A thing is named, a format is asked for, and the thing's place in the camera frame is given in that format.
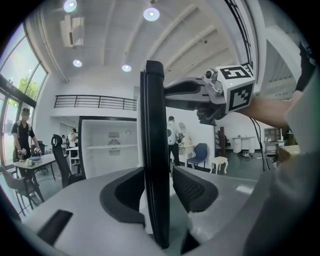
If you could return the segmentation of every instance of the door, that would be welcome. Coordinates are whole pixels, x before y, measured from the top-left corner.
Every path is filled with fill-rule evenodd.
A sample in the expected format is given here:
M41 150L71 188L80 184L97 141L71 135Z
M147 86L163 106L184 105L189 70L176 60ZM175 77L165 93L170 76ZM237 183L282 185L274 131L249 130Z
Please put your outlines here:
M1 165L6 169L13 168L13 156L15 149L14 136L11 134L14 123L19 118L18 101L3 97L1 106Z

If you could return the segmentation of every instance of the black shirt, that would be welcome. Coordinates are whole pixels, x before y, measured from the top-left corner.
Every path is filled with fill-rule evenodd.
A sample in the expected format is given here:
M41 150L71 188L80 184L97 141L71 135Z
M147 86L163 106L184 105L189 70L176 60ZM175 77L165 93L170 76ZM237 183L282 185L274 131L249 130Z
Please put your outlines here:
M316 69L316 61L311 47L306 41L299 44L301 56L301 76L296 84L296 91L302 92Z
M30 151L29 136L31 138L33 138L35 136L35 133L34 133L32 127L30 128L30 131L29 131L29 124L28 123L24 127L22 122L20 123L19 126L15 122L13 127L12 127L11 133L12 134L18 134L18 141L19 141L21 149L26 149L26 150Z

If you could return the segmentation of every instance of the ceiling light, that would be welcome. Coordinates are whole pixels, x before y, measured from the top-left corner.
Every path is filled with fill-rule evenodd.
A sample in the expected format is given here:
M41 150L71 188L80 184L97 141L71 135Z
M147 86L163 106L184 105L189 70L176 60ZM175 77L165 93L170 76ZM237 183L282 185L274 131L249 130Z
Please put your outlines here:
M144 10L143 17L149 22L154 22L159 19L160 12L156 8L148 8Z
M82 62L81 62L81 60L75 59L75 60L73 61L73 65L74 65L75 67L77 67L77 68L80 68L80 67L82 66Z
M131 66L128 65L128 64L125 64L125 65L122 66L122 70L124 72L130 72L131 71Z
M77 8L77 1L76 0L66 0L63 4L63 9L67 13L73 12Z

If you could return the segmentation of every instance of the tree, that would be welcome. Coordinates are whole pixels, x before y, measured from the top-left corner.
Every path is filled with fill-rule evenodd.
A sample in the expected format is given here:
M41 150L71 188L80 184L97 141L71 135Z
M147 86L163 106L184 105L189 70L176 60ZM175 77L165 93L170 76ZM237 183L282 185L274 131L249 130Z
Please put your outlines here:
M24 92L26 90L28 80L29 80L29 75L27 75L25 78L21 78L20 84L18 87L19 91ZM40 89L39 83L31 80L29 83L29 86L25 92L25 95L27 95L31 99L35 100L36 97L38 96L39 89ZM10 104L14 107L18 107L18 103L12 99L9 99L8 104Z

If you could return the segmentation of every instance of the black railing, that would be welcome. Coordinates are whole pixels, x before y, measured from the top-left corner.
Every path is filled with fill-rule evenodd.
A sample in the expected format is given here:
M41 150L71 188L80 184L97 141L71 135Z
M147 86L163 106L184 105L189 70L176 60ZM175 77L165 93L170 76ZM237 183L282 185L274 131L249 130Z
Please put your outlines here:
M250 44L250 39L248 36L248 31L247 31L247 27L245 25L244 19L240 13L240 10L236 4L236 2L234 0L224 0L225 3L228 5L242 36L243 42L244 42L244 47L245 47L245 53L246 53L246 58L247 58L247 62L241 64L243 67L245 67L245 69L252 74L252 70L254 69L254 63L252 60L252 56L251 56L251 44Z
M137 110L137 101L130 98L120 98L100 95L56 95L55 108L99 108Z

